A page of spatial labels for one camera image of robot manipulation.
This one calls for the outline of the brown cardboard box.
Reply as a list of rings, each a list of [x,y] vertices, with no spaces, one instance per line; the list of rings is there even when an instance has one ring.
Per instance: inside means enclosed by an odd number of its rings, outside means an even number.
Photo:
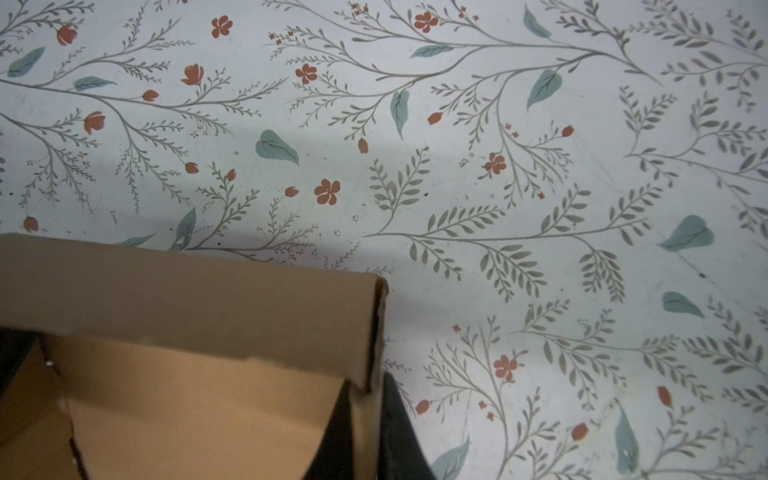
[[[379,459],[378,275],[1,238],[5,479],[303,479],[350,382]]]

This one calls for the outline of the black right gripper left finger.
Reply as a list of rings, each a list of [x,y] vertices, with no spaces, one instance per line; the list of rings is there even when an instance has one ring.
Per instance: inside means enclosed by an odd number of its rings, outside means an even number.
[[[303,480],[353,480],[354,454],[350,382],[345,381],[317,453]]]

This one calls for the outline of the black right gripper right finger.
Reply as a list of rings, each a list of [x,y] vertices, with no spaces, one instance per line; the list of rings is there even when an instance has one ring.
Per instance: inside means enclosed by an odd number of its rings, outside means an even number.
[[[434,480],[394,377],[384,373],[378,479]]]

